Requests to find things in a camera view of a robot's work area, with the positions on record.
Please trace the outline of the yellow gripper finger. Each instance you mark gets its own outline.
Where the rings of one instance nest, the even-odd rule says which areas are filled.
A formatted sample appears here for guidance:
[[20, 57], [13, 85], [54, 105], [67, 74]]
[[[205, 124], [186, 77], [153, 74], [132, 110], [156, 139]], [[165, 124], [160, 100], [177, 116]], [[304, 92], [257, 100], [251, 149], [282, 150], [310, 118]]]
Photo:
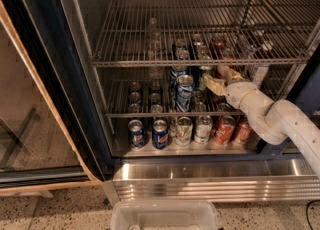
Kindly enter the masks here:
[[218, 96], [227, 94], [226, 81], [224, 79], [216, 79], [211, 75], [204, 73], [202, 75], [205, 86]]
[[245, 78], [236, 70], [226, 65], [219, 65], [217, 67], [219, 74], [226, 80], [228, 84], [245, 81]]

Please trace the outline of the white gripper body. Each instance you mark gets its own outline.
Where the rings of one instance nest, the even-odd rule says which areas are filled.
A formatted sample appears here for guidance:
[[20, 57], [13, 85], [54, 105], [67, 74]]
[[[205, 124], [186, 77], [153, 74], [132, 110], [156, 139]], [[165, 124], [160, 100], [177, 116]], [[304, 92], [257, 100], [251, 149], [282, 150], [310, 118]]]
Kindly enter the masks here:
[[226, 88], [226, 101], [232, 107], [239, 109], [243, 98], [256, 89], [257, 86], [249, 81], [231, 83]]

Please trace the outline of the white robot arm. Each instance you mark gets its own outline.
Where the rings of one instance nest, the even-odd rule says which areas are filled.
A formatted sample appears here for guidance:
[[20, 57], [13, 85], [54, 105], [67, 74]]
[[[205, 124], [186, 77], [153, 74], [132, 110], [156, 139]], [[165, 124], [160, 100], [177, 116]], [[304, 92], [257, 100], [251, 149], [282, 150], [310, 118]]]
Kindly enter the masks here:
[[203, 74], [205, 86], [241, 110], [256, 134], [271, 145], [289, 138], [320, 178], [320, 129], [292, 102], [274, 101], [234, 69], [219, 65], [222, 79]]

